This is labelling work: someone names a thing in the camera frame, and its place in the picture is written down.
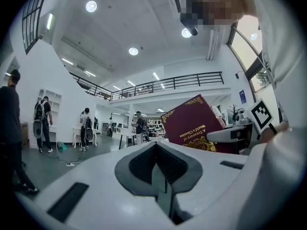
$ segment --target maroon book cover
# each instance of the maroon book cover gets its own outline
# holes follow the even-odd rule
[[[223,130],[210,106],[199,94],[161,116],[168,140],[205,151],[235,153],[231,143],[206,140],[206,134]]]

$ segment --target ceiling light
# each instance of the ceiling light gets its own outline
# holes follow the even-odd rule
[[[85,72],[85,73],[87,73],[87,74],[92,75],[93,77],[96,77],[96,75],[94,75],[94,74],[90,73],[89,71],[84,71],[84,72]]]
[[[132,56],[135,56],[139,53],[138,49],[137,48],[130,48],[129,49],[129,54],[131,54]]]
[[[130,83],[131,85],[135,86],[135,84],[133,82],[128,81],[128,83]]]
[[[50,14],[49,19],[48,19],[48,23],[47,23],[47,29],[48,30],[50,30],[52,18],[53,18],[53,14]]]
[[[87,11],[92,13],[97,9],[97,3],[95,1],[89,1],[89,2],[87,2],[85,8],[86,8]]]
[[[156,78],[157,80],[160,80],[159,77],[158,77],[158,75],[157,75],[155,72],[153,73],[153,75],[155,76],[155,78]]]
[[[187,28],[184,28],[181,32],[181,35],[185,38],[189,38],[192,36],[192,34],[187,30]]]
[[[72,62],[70,62],[70,61],[68,61],[68,60],[66,60],[66,59],[64,59],[64,58],[62,58],[62,60],[64,60],[65,62],[67,62],[67,63],[69,63],[69,64],[71,64],[71,65],[73,65]]]
[[[257,39],[257,37],[258,37],[258,34],[257,34],[257,33],[253,33],[253,34],[250,36],[250,39],[251,39],[252,41],[255,41],[255,40]]]

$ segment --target floor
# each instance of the floor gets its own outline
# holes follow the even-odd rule
[[[89,159],[100,154],[118,150],[119,142],[119,139],[98,135],[97,147],[90,144],[89,150],[85,152],[79,151],[79,146],[74,148],[72,145],[67,145],[67,150],[63,152],[57,151],[54,145],[52,146],[52,153],[48,153],[46,147],[43,147],[43,153],[39,153],[37,149],[24,147],[22,151],[23,162],[26,163],[24,169],[33,184],[40,190],[43,190],[54,180],[73,168],[67,167],[67,162],[77,161],[80,157]],[[123,137],[121,143],[121,148],[124,147],[126,147],[125,137]]]

